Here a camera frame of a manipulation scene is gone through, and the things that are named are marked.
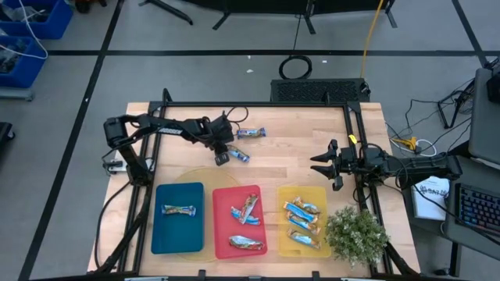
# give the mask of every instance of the blue crate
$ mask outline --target blue crate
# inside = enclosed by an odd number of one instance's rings
[[[33,33],[39,39],[60,39],[68,24],[70,23],[73,10],[64,2],[64,0],[22,0],[25,7],[28,6],[49,6],[50,15],[43,23],[30,23]],[[4,5],[10,8],[19,8],[19,0],[4,0]],[[11,36],[31,36],[25,22],[0,22],[2,28]]]
[[[40,57],[45,55],[37,42],[31,37],[0,36],[0,44],[4,46],[8,46],[9,44],[15,45],[19,39],[26,44],[25,54]],[[10,73],[0,73],[0,87],[31,87],[44,62],[44,59],[20,56]]]

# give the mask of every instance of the green plant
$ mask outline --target green plant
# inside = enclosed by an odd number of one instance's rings
[[[382,259],[389,241],[385,229],[369,211],[357,212],[346,207],[327,220],[326,242],[334,248],[338,259],[349,261],[351,267],[360,263],[376,264]]]

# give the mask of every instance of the wooden tabletop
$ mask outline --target wooden tabletop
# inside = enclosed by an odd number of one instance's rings
[[[147,103],[130,103],[127,114],[146,113]],[[181,108],[166,110],[166,118],[188,119],[208,116],[215,119],[223,110],[229,108]],[[318,186],[326,187],[328,213],[332,214],[344,206],[355,206],[352,191],[355,186],[352,176],[343,175],[344,187],[333,192],[331,181],[309,167],[309,160],[327,150],[331,139],[337,139],[340,148],[348,146],[345,121],[341,108],[248,108],[249,117],[241,124],[245,128],[265,127],[267,137],[236,140],[234,143],[242,151],[251,155],[249,163],[231,159],[217,169],[223,169],[243,185],[259,185],[262,192],[262,206],[265,214],[268,252],[263,256],[229,260],[190,261],[178,254],[152,254],[152,224],[155,198],[152,199],[148,228],[145,236],[141,275],[146,276],[196,276],[199,269],[205,269],[207,276],[311,276],[311,271],[319,271],[322,277],[362,277],[369,276],[368,268],[356,266],[351,269],[346,261],[330,258],[285,258],[277,252],[277,188],[281,186]],[[384,116],[380,104],[362,104],[362,117],[370,143],[379,144],[384,150],[391,151]],[[244,117],[245,110],[235,109],[230,119]],[[352,123],[357,136],[355,117]],[[129,133],[134,128],[128,127]],[[134,145],[138,151],[140,143]],[[201,144],[191,144],[180,137],[163,136],[156,166],[155,187],[172,183],[185,172],[199,167],[216,167],[214,154]],[[128,181],[126,174],[111,176],[106,200]],[[392,185],[394,179],[386,184]],[[126,189],[108,207],[102,220],[99,257],[103,262],[113,251],[123,236],[127,211],[130,205],[132,188]],[[402,196],[396,190],[379,187],[380,207],[384,226],[398,253],[417,272],[420,271],[413,244],[412,233],[406,217]],[[130,243],[127,269],[131,269],[136,241]],[[91,258],[89,270],[95,269]]]

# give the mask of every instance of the floor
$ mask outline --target floor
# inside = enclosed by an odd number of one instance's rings
[[[90,14],[73,16],[63,39],[43,42],[51,56],[34,83],[35,99],[0,101],[0,120],[13,123],[17,134],[0,162],[2,279],[18,278],[49,193],[59,189],[30,277],[85,272],[108,181],[99,161],[107,151],[102,123],[123,114],[128,102],[159,100],[164,87],[175,101],[269,100],[270,81],[279,79],[277,68],[293,46],[297,19],[232,15],[214,31],[220,12],[165,2],[190,15],[195,25],[136,1],[94,5]],[[481,56],[500,55],[498,10],[495,0],[398,0],[392,9],[398,28],[380,15],[366,80],[372,101],[382,103],[391,126],[405,127],[411,98],[436,101],[471,79]],[[314,16],[316,35],[302,22],[297,49],[311,55],[312,78],[359,75],[373,14]],[[472,33],[466,32],[464,20]],[[303,69],[296,62],[285,72],[300,75]],[[410,122],[435,110],[432,104],[414,104]],[[467,118],[459,116],[458,122]],[[447,134],[437,149],[448,150],[465,128]],[[413,131],[430,141],[444,133],[437,114]],[[451,243],[421,229],[412,231],[423,273],[449,265]],[[464,279],[498,274],[500,262],[482,254],[466,249],[462,260]]]

